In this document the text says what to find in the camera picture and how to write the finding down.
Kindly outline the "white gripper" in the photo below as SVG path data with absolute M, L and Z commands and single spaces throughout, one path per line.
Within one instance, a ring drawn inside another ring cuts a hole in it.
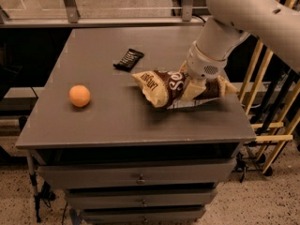
M 206 79 L 214 80 L 226 65 L 226 60 L 209 58 L 193 42 L 187 53 L 187 74 L 193 79 L 188 79 L 181 99 L 189 101 L 200 95 L 206 89 Z

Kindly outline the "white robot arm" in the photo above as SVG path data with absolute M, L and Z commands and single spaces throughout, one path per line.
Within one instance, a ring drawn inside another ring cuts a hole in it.
M 223 98 L 237 89 L 220 72 L 236 46 L 259 38 L 294 71 L 300 69 L 300 14 L 276 0 L 206 0 L 211 17 L 191 44 L 181 99 Z

